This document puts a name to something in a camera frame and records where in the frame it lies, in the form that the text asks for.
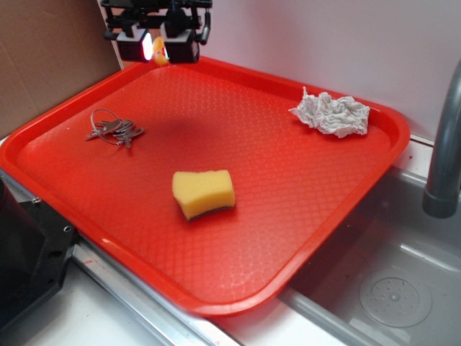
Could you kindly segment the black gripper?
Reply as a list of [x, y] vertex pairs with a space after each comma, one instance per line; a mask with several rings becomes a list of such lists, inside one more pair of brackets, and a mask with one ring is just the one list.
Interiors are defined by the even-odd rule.
[[165, 26], [166, 33], [161, 36], [171, 64], [197, 63], [199, 44], [206, 45], [210, 36], [211, 1], [101, 1], [99, 4], [106, 14], [104, 39], [116, 40], [124, 61], [146, 63], [153, 58], [150, 32], [132, 33], [133, 25], [140, 29]]

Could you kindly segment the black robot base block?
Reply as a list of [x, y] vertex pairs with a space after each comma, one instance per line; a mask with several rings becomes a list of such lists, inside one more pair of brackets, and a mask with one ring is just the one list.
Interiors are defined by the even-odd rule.
[[45, 202], [19, 202], [1, 183], [1, 332], [63, 286], [77, 231]]

